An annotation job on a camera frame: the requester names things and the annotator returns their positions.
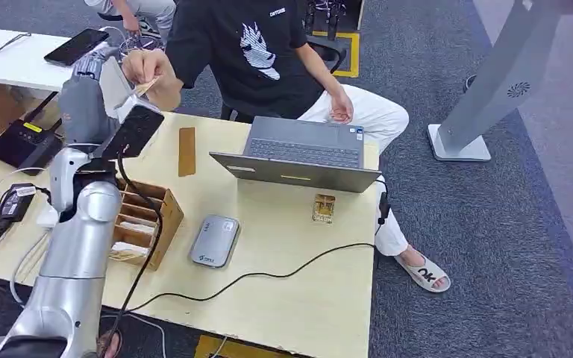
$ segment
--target power bank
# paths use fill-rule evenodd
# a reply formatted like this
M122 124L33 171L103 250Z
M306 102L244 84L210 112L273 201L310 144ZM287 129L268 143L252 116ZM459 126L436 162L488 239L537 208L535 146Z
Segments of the power bank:
M190 259L209 267L223 267L234 246L239 226L236 219L209 215L192 244Z

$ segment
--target phone screen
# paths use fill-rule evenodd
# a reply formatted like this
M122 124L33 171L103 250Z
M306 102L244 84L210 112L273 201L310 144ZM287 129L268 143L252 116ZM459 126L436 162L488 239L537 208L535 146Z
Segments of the phone screen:
M88 28L45 56L45 61L71 66L78 58L106 40L109 34Z

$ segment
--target white pants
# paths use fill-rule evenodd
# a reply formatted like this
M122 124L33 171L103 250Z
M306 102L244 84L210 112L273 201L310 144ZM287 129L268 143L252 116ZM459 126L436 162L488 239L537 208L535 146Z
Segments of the white pants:
M377 142L379 154L383 153L390 142L403 133L407 127L410 118L407 111L398 104L364 89L346 84L343 87L354 107L354 115L350 124L362 126L365 139ZM324 91L317 102L298 120L310 122L332 121L331 95ZM385 181L383 176L379 177L379 179ZM377 198L380 198L381 193L385 191L385 186L382 183L375 184L377 185ZM377 220L380 217L381 212L377 205L376 227L378 227ZM375 245L386 256L397 256L407 250L407 240L398 226L394 213L390 213L385 225L381 227L377 236L375 236Z
M119 11L113 6L111 0L85 0L85 2L99 13L105 15L119 15ZM177 5L174 0L126 0L135 16L143 16L148 22L154 22L161 35L161 40L166 43L168 33L172 27Z

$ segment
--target brown paper card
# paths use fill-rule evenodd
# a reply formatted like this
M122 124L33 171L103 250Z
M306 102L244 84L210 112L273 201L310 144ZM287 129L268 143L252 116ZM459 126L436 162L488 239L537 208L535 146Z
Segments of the brown paper card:
M179 176L196 173L194 127L179 128Z

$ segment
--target stand base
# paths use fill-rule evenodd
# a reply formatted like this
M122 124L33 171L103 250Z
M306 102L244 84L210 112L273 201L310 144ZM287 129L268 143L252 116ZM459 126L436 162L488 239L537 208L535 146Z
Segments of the stand base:
M457 153L448 153L442 146L442 142L438 136L438 128L440 128L440 125L428 125L431 148L437 160L457 162L488 162L491 160L491 154L482 136L474 139L474 141L470 142L463 150Z

